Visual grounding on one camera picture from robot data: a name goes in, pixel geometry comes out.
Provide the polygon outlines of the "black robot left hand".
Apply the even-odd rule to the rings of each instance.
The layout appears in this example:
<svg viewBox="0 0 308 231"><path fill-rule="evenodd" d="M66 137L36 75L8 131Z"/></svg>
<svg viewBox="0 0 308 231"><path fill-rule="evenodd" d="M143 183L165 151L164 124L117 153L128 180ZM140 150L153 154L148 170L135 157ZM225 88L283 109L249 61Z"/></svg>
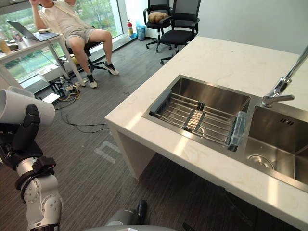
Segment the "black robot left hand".
<svg viewBox="0 0 308 231"><path fill-rule="evenodd" d="M17 165L31 157L41 157L42 150L35 142L39 130L40 116L37 107L30 104L21 124L0 125L0 160L16 170Z"/></svg>

